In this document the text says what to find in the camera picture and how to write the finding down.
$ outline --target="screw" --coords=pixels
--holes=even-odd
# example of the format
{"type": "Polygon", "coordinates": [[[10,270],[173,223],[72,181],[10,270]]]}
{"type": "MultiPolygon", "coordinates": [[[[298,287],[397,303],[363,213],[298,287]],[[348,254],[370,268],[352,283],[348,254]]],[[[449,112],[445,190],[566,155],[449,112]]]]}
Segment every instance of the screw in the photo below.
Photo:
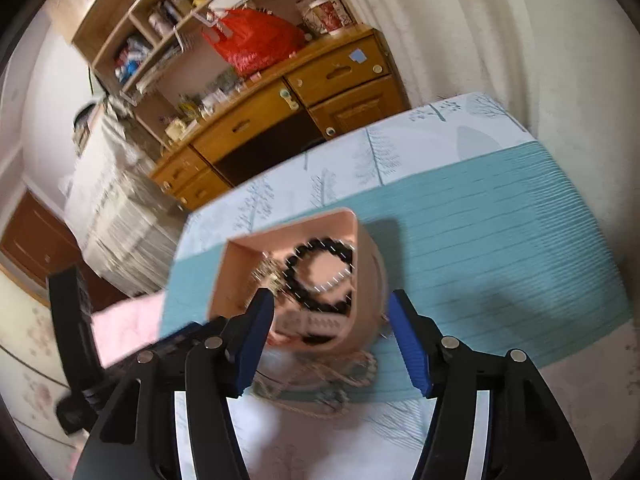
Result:
{"type": "Polygon", "coordinates": [[[151,359],[153,358],[154,358],[154,353],[151,350],[143,350],[138,354],[138,362],[140,364],[146,364],[149,361],[151,361],[151,359]]]}
{"type": "Polygon", "coordinates": [[[440,341],[444,348],[448,348],[449,350],[453,350],[454,348],[458,348],[460,346],[460,341],[458,341],[452,335],[446,335],[440,341]]]}
{"type": "Polygon", "coordinates": [[[527,355],[522,350],[518,350],[517,348],[515,350],[511,350],[511,352],[509,352],[509,355],[511,359],[513,359],[517,363],[523,363],[527,360],[527,355]]]}
{"type": "Polygon", "coordinates": [[[212,337],[207,337],[206,341],[204,342],[204,346],[209,350],[213,350],[214,348],[220,348],[222,346],[222,338],[218,337],[217,335],[212,337]]]}

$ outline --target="pink towel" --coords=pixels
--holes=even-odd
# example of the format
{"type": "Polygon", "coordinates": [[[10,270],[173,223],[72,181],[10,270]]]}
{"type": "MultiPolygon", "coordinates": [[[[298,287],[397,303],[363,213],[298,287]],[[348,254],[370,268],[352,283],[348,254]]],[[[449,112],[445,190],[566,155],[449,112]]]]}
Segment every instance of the pink towel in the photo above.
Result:
{"type": "Polygon", "coordinates": [[[164,291],[123,300],[92,316],[95,346],[104,368],[158,340],[164,291]]]}

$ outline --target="black bead bracelet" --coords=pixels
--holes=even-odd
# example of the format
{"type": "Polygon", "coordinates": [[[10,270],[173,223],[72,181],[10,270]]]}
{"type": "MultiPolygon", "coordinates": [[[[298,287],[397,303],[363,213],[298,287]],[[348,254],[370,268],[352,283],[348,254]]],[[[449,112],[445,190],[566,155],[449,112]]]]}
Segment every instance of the black bead bracelet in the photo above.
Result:
{"type": "Polygon", "coordinates": [[[307,290],[296,277],[296,265],[302,258],[315,252],[328,251],[334,256],[338,256],[347,264],[349,272],[353,271],[353,249],[347,247],[339,240],[332,238],[311,238],[306,244],[299,245],[294,250],[294,254],[285,260],[287,269],[282,273],[285,281],[285,290],[304,308],[315,310],[316,312],[333,312],[347,314],[351,307],[351,293],[347,294],[344,300],[335,304],[323,303],[315,300],[312,293],[307,290]]]}

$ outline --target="box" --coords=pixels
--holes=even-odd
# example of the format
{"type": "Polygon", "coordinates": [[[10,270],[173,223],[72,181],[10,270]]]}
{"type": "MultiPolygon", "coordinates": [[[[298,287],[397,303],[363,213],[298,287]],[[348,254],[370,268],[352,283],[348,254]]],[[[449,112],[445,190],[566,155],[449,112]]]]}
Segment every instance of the box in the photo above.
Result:
{"type": "MultiPolygon", "coordinates": [[[[377,245],[358,222],[355,213],[346,208],[334,209],[228,240],[222,254],[208,319],[217,316],[233,317],[244,313],[257,286],[251,278],[252,270],[263,260],[263,253],[271,253],[274,258],[283,262],[293,254],[296,246],[314,237],[342,240],[355,248],[351,283],[346,280],[322,297],[323,301],[333,303],[341,300],[348,290],[352,290],[349,320],[331,341],[313,346],[301,341],[292,341],[280,348],[330,355],[346,354],[366,348],[380,332],[387,297],[386,270],[377,245]]],[[[329,260],[334,266],[344,267],[337,258],[327,253],[319,253],[309,263],[309,281],[320,283],[317,280],[325,280],[326,276],[334,275],[335,268],[329,268],[329,260]]],[[[287,306],[287,303],[293,301],[284,299],[282,294],[276,298],[277,308],[287,306]]]]}

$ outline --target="wooden desk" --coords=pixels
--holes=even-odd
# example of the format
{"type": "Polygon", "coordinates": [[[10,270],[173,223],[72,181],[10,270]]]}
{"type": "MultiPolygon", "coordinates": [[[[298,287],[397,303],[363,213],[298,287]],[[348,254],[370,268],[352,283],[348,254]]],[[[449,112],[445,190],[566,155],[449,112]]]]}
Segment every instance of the wooden desk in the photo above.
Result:
{"type": "Polygon", "coordinates": [[[309,44],[219,106],[151,177],[193,210],[310,144],[407,110],[383,45],[366,25],[309,44]]]}

